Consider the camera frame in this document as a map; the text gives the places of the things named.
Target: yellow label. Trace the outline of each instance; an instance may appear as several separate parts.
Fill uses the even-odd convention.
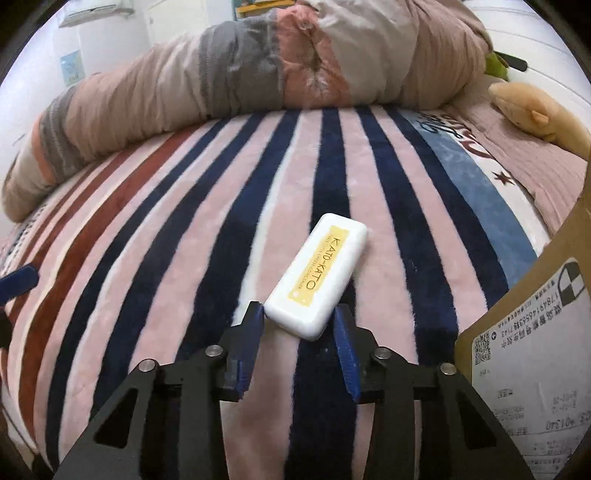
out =
[[[328,235],[319,243],[301,278],[287,298],[304,307],[310,306],[314,294],[320,290],[348,236],[348,230],[335,225],[330,227]]]

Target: air conditioner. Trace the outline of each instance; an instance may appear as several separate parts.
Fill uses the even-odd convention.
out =
[[[70,0],[61,10],[60,27],[73,27],[98,18],[132,13],[132,0]]]

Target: door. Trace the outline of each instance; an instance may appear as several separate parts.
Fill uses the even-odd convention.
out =
[[[207,0],[158,0],[146,9],[152,45],[209,27]]]

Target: gray stripe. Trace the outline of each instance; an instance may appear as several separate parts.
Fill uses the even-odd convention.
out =
[[[39,121],[41,148],[57,184],[65,182],[86,165],[64,131],[66,115],[76,90],[77,86],[73,86],[55,98]]]
[[[280,110],[283,72],[274,10],[208,28],[199,45],[201,93],[214,118]]]

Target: yellow shelf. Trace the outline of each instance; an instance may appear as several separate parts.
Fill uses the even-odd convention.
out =
[[[268,2],[259,2],[253,5],[245,5],[244,7],[236,8],[236,16],[238,18],[248,17],[250,15],[257,15],[263,13],[266,10],[275,7],[291,7],[295,5],[294,0],[269,0]]]

